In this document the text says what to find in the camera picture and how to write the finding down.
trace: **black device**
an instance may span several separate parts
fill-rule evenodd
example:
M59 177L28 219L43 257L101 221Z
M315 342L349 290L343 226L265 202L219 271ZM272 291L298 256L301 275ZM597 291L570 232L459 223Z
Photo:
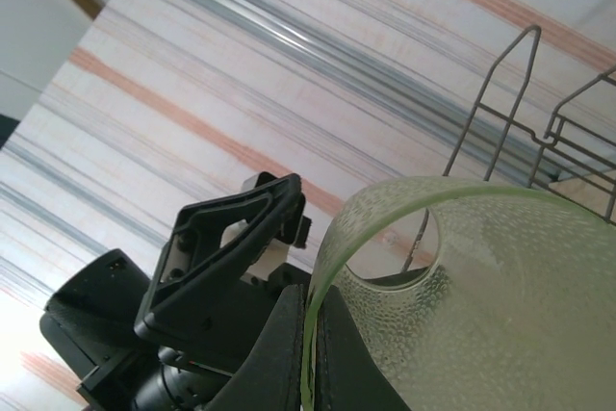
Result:
M79 271L40 320L79 376L90 409L300 409L310 275L282 264L246 275L272 240L304 247L310 219L298 175L262 172L243 193L183 208L148 278L121 250ZM225 229L241 231L221 246ZM317 333L318 410L408 410L373 363L332 288Z

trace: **metal wire frame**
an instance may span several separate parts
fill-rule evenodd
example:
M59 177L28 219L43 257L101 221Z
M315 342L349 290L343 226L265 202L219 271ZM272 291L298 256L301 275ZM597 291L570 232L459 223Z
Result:
M497 110L495 110L494 108L490 108L489 106L487 106L485 103L483 103L483 96L485 94L485 91L488 88L488 85L490 84L490 81L492 80L492 76L494 74L494 72L496 71L497 67L499 66L499 64L501 64L501 62L509 55L509 53L511 53L511 51L516 48L516 46L524 39L526 38L526 36L529 36L530 34L534 33L534 37L533 37L533 41L532 41L532 45L530 48L530 53L528 55L528 61L526 63L526 71L525 71L525 76L524 76L524 81L522 82L522 85L520 87L520 90L518 91L518 94L516 95L515 101L513 103L513 106L511 107L511 110L509 111L509 114L506 115L504 113L501 113ZM522 102L522 99L524 97L524 94L526 92L526 87L528 87L528 82L530 81L530 75L532 73L532 68L534 66L534 61L535 61L535 56L537 54L537 48L539 46L539 41L541 39L541 28L538 25L531 25L528 26L526 29L524 29L510 44L509 46L500 54L500 56L497 57L497 59L494 61L494 63L492 64L492 66L490 67L490 69L488 70L488 73L486 74L485 79L483 80L483 84L481 85L481 88L479 90L479 93L477 94L477 97L475 99L475 103L473 105L473 107L471 108L471 111L469 113L469 117L462 129L462 132L460 134L460 137L455 145L455 147L453 148L452 152L451 152L451 156L449 157L449 161L445 167L445 170L443 171L443 176L449 176L449 173L451 172L451 168L453 167L453 165L455 164L455 160L458 156L458 154L460 153L460 150L462 148L462 145L464 143L464 140L466 139L466 136L469 132L469 128L471 127L471 124L473 123L473 120L475 119L475 116L477 114L478 110L482 110L487 112L488 114L495 116L501 120L504 121L504 128L502 129L502 133L500 135L499 141L497 142L497 145L495 146L495 150L494 150L494 154L492 156L492 159L490 160L490 163L488 164L488 167L486 169L486 172L483 176L484 180L489 180L490 177L492 176L492 173L494 172L494 169L496 167L497 161L499 160L499 155L501 154L502 151L502 146L507 138L507 135L509 133L509 131L511 130L511 127L515 127L517 129L522 130L523 132L526 132L527 134L530 135L530 139L533 143L535 143L536 145L538 145L538 150L537 150L537 155L535 157L534 163L532 165L532 168L530 170L530 173L528 175L528 179L526 181L526 187L527 188L540 188L546 191L549 191L551 193L557 194L558 196L561 196L565 199L569 199L573 202L575 202L576 204L578 204L579 206L589 210L590 212L592 212L593 214L596 214L597 216L601 217L603 220L605 220L608 223L611 224L616 224L611 216L612 213L614 211L614 206L616 204L616 178L611 178L609 175L606 175L604 173L605 170L608 169L616 169L616 163L612 160L609 160L607 158L605 158L604 156L601 156L597 153L594 153L593 151L589 150L588 148L581 146L580 144L571 141L570 139L566 138L563 135L564 129L570 125L573 127L576 127L578 130L584 132L585 134L589 135L590 137L593 137L595 139L597 139L598 141L601 141L602 143L608 144L610 146L613 146L616 150L616 141L614 140L610 140L604 136L602 136L601 134L598 134L597 132L589 129L588 127L585 127L584 125L580 124L579 122L576 122L572 119L570 119L567 116L564 116L562 113L560 113L560 111L562 110L563 107L565 107L567 105L567 103L571 102L572 100L576 99L578 96L580 96L582 93L584 93L585 91L589 90L590 88L592 88L593 86L595 86L596 84L598 84L599 82L606 82L611 86L614 86L614 88L616 89L616 79L611 77L611 74L616 73L616 64L611 67L610 69L608 69L607 71L599 74L595 79L593 79L592 81L588 82L587 84L585 84L584 86L582 86L581 88L579 88L578 90L574 91L573 93L571 93L569 96L567 96L566 98L564 98L563 100L561 100L553 109L552 114L550 116L550 120L548 122L548 125L546 127L546 131L543 134L542 138L539 138L537 136L537 134L535 133L534 130L532 130L530 127L522 124L521 122L515 120L515 116L516 113L518 112L518 109L520 107L520 103ZM572 156L568 153L565 153L560 146L562 145L566 145L569 148L573 148L573 150L575 150L577 153L580 153L590 159L592 159L596 164L599 164L599 167L592 167L590 166L588 163L584 163L582 161L580 161L579 159L577 159L575 156ZM553 154L556 156L556 158L549 156L549 154ZM568 161L569 163L575 165L577 167L577 169L571 168L567 165L565 165L563 162L557 161L556 159L564 159L566 161ZM586 206L584 206L583 204L580 204L579 202L574 201L571 197L566 196L563 193L560 193L558 191L556 191L555 189L553 189L550 184L539 180L537 178L537 170L540 166L540 164L542 162L548 162L552 165L554 165L555 167L557 167L561 172L567 172L569 173L573 178L577 178L579 180L581 180L582 182L592 186L593 188L597 189L598 191L601 191L603 193L608 194L608 200L607 200L607 205L606 208L604 210L604 212L602 213L597 213L591 209L588 209ZM597 177L599 177L600 179L602 179L604 181L604 183L607 185L601 185L597 182L595 182L594 180L588 178L589 175L595 175ZM415 253L417 251L417 249L419 248L422 238L424 237L424 232L425 229L427 227L427 223L428 223L428 219L429 219L429 212L426 210L424 215L423 215L423 221L422 224L420 225L419 231L417 233L417 236L415 238L415 241L413 242L413 245L411 246L411 249L408 253L408 257L406 259L406 261L404 262L404 265L402 266L402 269L400 272L405 272L408 271L411 263L413 262L413 258L415 256Z

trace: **textured glass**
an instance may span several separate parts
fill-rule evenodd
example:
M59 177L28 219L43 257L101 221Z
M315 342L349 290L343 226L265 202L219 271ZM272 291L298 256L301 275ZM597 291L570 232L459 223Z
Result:
M426 275L380 288L346 267L362 244L423 207L439 231ZM312 334L332 283L413 411L614 409L616 229L569 201L445 177L356 194L327 230L310 287L306 410Z

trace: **wire rack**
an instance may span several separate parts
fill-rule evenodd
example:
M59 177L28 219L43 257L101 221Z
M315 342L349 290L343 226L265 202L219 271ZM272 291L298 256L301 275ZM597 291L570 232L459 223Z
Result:
M513 103L513 106L511 107L510 112L508 114L502 113L486 105L483 102L483 97L488 88L488 85L492 80L494 72L499 67L501 62L518 46L521 41L523 41L526 37L530 35L532 35L533 39L532 45L530 47L530 53L528 55L528 61L526 63L524 81L520 86L520 89L516 95L515 101ZM443 171L443 175L449 176L451 168L455 164L458 154L460 153L460 150L464 145L464 141L469 133L469 129L471 128L475 120L475 117L477 116L479 111L484 111L489 115L494 116L504 122L504 127L500 134L500 138L495 146L494 153L490 162L488 163L488 167L483 176L484 180L490 180L490 178L492 177L492 174L494 173L497 166L497 162L499 161L502 147L505 143L507 135L509 134L511 128L514 127L528 134L530 136L531 143L533 143L537 147L537 154L535 156L532 168L530 169L528 178L526 180L527 188L542 189L553 194L557 194L558 196L573 201L579 206L589 210L593 214L601 217L607 223L614 225L616 223L612 219L612 215L614 211L614 204L616 203L616 176L612 178L612 176L608 175L607 172L610 170L616 170L616 162L613 159L602 156L594 152L592 149L589 149L588 147L571 140L571 138L566 137L564 134L567 132L568 127L574 127L576 130L585 134L588 140L596 140L604 145L610 146L614 148L614 152L616 152L616 140L610 140L609 138L597 133L596 131L591 130L589 127L586 127L584 124L563 115L562 110L564 107L566 107L568 103L572 102L573 100L581 96L583 93L596 86L599 82L605 82L612 86L612 88L614 89L616 101L616 79L612 77L612 74L616 73L616 64L607 71L599 74L595 79L591 80L584 86L571 93L566 98L562 99L552 110L545 132L542 134L542 136L538 136L532 128L516 120L516 114L518 113L520 104L526 92L526 87L528 87L528 82L530 81L530 75L532 74L532 68L534 66L540 39L541 27L539 27L538 25L528 26L509 44L509 46L494 61L485 79L483 80L483 84L481 85L479 93L477 94L475 103L471 108L471 112L469 113L469 117L464 124L464 127L462 128L460 137L455 147L453 148L447 166ZM582 156L584 158L584 161L577 157L577 154ZM607 203L604 210L592 210L588 208L584 203L576 201L570 196L555 190L550 183L540 180L537 175L538 168L540 165L545 163L553 165L556 170L561 173L566 172L571 176L570 178L577 178L580 181L584 182L591 189L592 193L600 193L605 195L605 197L607 198ZM415 241L411 247L411 250L408 254L406 261L404 262L404 266L402 267L401 271L408 271L409 266L413 261L413 257L415 256L415 253L421 244L425 229L428 225L428 220L429 212L426 210L423 215L423 221L420 225L417 237L415 238Z

